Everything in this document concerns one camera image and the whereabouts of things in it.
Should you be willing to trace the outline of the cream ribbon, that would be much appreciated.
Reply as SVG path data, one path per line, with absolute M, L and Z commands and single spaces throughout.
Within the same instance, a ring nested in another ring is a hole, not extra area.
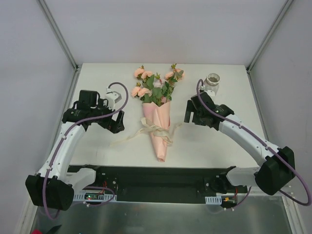
M 114 145 L 127 142 L 137 137 L 140 134 L 152 134 L 155 137 L 161 138 L 163 141 L 167 142 L 169 145 L 172 145 L 176 129 L 183 125 L 183 123 L 180 122 L 174 125 L 172 129 L 167 130 L 167 129 L 164 129 L 155 125 L 152 121 L 148 120 L 145 117 L 141 118 L 141 123 L 144 127 L 139 129 L 134 135 L 128 136 L 127 138 L 122 139 L 122 140 L 111 142 L 110 146 L 114 146 Z

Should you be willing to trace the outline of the pink paper wrapping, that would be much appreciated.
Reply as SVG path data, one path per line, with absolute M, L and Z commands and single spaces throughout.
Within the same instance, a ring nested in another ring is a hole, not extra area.
M 166 102 L 161 106 L 154 102 L 143 103 L 143 113 L 147 126 L 151 129 L 150 136 L 152 145 L 159 162 L 165 162 L 167 155 L 167 147 L 173 143 L 169 133 L 170 128 L 170 102 Z

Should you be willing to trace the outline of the pink flowers with green leaves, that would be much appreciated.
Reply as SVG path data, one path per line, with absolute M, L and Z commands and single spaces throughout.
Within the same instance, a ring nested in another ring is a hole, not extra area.
M 131 96 L 140 99 L 142 103 L 154 103 L 160 107 L 172 100 L 176 84 L 184 78 L 184 70 L 172 64 L 170 72 L 162 77 L 141 66 L 134 71 L 134 78 L 138 82 L 132 89 Z

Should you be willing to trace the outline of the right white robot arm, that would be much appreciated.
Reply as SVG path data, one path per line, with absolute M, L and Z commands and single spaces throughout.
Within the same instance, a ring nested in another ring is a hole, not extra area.
M 257 186 L 264 193 L 274 195 L 294 177 L 294 152 L 280 148 L 253 133 L 228 106 L 214 104 L 207 92 L 187 101 L 184 121 L 208 126 L 225 134 L 242 147 L 257 163 L 257 167 L 225 169 L 211 183 L 220 193 L 231 192 L 237 186 Z

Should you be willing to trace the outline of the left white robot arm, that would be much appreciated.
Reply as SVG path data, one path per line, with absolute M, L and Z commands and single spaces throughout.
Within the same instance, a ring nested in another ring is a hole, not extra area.
M 78 100 L 62 118 L 59 136 L 44 165 L 35 175 L 29 175 L 25 185 L 35 206 L 66 211 L 74 200 L 74 195 L 85 187 L 99 189 L 102 176 L 94 169 L 81 168 L 68 175 L 69 164 L 78 142 L 88 127 L 96 123 L 113 134 L 124 130 L 124 112 L 119 111 L 116 120 L 115 104 L 122 99 L 121 94 L 108 88 L 104 98 L 97 91 L 81 90 Z

